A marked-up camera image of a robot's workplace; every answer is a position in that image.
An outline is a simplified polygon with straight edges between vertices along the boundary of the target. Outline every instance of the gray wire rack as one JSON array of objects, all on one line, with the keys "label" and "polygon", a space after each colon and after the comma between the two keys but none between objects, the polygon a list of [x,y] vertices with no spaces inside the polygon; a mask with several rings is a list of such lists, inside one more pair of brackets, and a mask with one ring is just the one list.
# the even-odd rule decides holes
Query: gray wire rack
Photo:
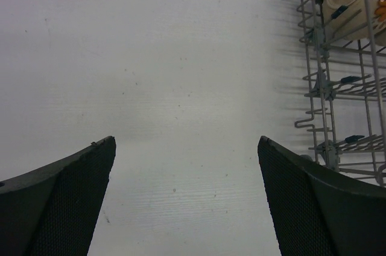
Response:
[{"label": "gray wire rack", "polygon": [[[305,46],[307,75],[303,80],[308,82],[310,110],[306,112],[309,117],[295,122],[296,128],[307,129],[312,133],[313,150],[315,162],[320,163],[323,159],[324,165],[338,172],[356,175],[360,180],[375,179],[376,182],[385,187],[386,184],[386,136],[383,100],[386,99],[386,78],[380,75],[380,69],[386,69],[379,65],[378,61],[386,58],[386,47],[377,47],[375,37],[381,33],[374,34],[372,20],[377,19],[372,14],[369,0],[365,0],[366,23],[356,26],[342,35],[338,31],[347,25],[362,11],[358,10],[346,19],[330,35],[326,35],[326,27],[333,19],[338,17],[339,12],[344,12],[347,7],[342,5],[340,10],[331,18],[323,17],[323,0],[299,0],[300,4],[296,11],[302,15],[298,26],[303,30],[300,42]],[[348,35],[367,28],[369,39],[357,41],[343,40]],[[331,59],[331,52],[339,52],[340,58]],[[355,60],[341,60],[345,54],[356,56]],[[352,75],[339,81],[331,79],[331,64],[359,66],[360,75]],[[366,74],[365,68],[372,67],[373,74]],[[365,107],[366,135],[351,135],[342,140],[337,138],[335,127],[334,101],[336,100],[360,100]],[[373,117],[370,112],[370,103],[378,102],[377,119],[381,125],[381,134],[373,133]],[[341,163],[340,156],[345,154],[361,154],[371,159],[361,162]]]}]

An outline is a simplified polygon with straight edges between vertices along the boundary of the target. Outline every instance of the blue clip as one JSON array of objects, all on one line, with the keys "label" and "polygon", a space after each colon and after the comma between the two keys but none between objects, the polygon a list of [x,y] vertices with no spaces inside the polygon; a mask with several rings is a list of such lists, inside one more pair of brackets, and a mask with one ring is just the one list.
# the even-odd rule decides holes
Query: blue clip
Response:
[{"label": "blue clip", "polygon": [[352,135],[352,136],[349,136],[347,137],[344,141],[346,143],[353,143],[353,142],[357,142],[358,140],[364,138],[364,135]]},{"label": "blue clip", "polygon": [[336,19],[339,17],[342,13],[344,13],[349,7],[346,7],[345,5],[341,5],[337,10],[335,10],[332,15],[331,19]]},{"label": "blue clip", "polygon": [[361,79],[362,78],[358,77],[358,76],[348,76],[348,77],[342,78],[340,80],[340,83],[342,83],[342,84],[350,84],[350,83],[354,83],[354,82],[360,81]]}]

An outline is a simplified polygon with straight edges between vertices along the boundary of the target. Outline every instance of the white plastic floor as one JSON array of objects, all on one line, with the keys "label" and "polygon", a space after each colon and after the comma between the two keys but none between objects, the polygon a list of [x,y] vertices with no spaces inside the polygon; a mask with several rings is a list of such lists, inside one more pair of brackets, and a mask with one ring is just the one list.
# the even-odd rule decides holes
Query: white plastic floor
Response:
[{"label": "white plastic floor", "polygon": [[279,255],[256,146],[311,141],[296,0],[0,1],[0,179],[113,135],[89,255]]}]

